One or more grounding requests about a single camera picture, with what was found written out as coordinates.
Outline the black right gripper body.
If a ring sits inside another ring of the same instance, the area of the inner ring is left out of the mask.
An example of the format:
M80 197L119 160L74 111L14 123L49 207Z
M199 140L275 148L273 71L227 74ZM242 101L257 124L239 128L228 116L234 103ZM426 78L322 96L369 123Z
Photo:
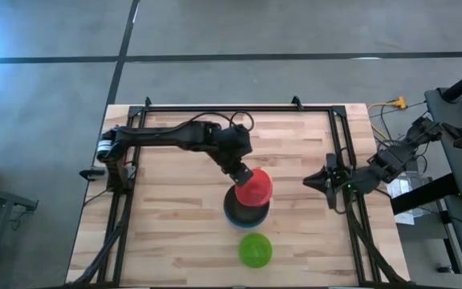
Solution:
M326 199L330 209L337 208L337 193L341 185L350 180L350 170L343 164L340 157L333 153L326 155Z

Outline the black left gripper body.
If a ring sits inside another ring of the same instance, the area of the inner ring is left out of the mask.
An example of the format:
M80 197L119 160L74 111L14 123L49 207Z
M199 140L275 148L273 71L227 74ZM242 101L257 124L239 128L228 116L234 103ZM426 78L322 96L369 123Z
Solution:
M242 157L252 151L251 147L241 149L219 149L214 153L214 161L220 166L223 173L245 172L249 168L242 161Z

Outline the red-orange translucent bowl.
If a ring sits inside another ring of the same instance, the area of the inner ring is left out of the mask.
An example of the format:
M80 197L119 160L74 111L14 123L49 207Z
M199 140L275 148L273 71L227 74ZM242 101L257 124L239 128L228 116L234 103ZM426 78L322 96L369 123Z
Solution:
M244 206L263 206L272 197L273 182L261 168L253 169L252 173L252 177L243 186L235 187L235 195Z

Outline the black bowl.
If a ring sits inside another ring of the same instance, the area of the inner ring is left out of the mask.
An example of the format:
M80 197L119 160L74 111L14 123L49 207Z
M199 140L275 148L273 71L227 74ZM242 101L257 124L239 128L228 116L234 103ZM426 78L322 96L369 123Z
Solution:
M270 211L270 202L263 206L244 206L235 195L235 186L232 185L224 198L223 210L226 218L236 220L240 223L252 224L265 219Z

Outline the blue bowl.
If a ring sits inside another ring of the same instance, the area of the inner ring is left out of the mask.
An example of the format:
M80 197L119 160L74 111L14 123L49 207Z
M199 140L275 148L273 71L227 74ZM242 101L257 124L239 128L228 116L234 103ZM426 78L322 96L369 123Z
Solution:
M252 224L245 224L237 222L236 220L227 218L227 222L231 225L231 227L235 228L236 230L256 230L264 223L265 219L261 219L258 222L254 222Z

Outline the green translucent bowl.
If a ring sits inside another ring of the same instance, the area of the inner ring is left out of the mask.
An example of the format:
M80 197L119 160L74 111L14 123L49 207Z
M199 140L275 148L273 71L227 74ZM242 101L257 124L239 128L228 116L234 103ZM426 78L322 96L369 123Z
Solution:
M258 269L266 266L273 255L269 239L259 233L247 234L238 245L238 257L246 267Z

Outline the white paper sheet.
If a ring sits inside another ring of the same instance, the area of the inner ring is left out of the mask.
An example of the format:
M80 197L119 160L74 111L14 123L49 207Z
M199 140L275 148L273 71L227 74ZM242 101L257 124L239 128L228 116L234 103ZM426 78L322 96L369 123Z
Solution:
M420 186L420 177L416 174L404 174L398 176L390 183L385 183L387 193L391 198L399 197L411 192Z
M395 222L402 225L414 226L415 220L412 211L403 212L395 215Z

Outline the black desk support bar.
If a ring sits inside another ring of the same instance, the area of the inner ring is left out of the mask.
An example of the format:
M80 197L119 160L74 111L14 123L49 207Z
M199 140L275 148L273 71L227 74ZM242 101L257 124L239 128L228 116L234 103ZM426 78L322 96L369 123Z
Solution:
M394 213L401 214L447 196L459 196L460 190L452 173L391 199Z

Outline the black aluminium table frame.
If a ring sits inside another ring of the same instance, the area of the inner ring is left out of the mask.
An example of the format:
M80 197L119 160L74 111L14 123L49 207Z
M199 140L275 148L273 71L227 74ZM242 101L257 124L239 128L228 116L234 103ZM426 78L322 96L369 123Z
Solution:
M337 287L388 278L339 211L302 184L328 153L363 166L375 152L362 104L112 105L103 130L168 127L195 118L250 128L244 159L274 184L270 209L255 231L272 247L269 263L241 263L248 230L227 222L223 203L232 179L204 153L177 147L129 148L128 187L93 181L83 201L65 281L67 289L168 287Z

